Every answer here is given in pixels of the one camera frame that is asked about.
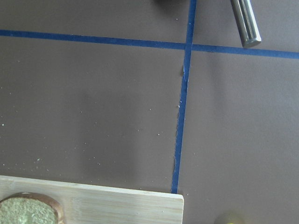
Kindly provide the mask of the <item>bread slice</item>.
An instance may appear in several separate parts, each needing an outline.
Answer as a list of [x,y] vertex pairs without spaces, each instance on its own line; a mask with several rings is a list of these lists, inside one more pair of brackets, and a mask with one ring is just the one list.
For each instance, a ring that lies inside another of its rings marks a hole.
[[20,192],[0,201],[2,224],[64,224],[63,207],[55,199],[32,192]]

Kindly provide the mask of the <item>wooden cutting board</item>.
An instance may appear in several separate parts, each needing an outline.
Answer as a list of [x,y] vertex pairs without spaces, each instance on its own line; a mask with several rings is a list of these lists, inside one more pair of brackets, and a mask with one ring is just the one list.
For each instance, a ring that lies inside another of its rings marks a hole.
[[180,224],[182,195],[2,175],[2,199],[21,192],[47,195],[62,205],[68,224]]

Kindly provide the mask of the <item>metal scoop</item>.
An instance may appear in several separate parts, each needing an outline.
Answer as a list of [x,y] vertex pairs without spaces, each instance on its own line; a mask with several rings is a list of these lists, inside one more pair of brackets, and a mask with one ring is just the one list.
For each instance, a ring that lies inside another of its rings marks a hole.
[[261,43],[262,38],[256,23],[250,0],[231,0],[235,21],[243,48],[252,48]]

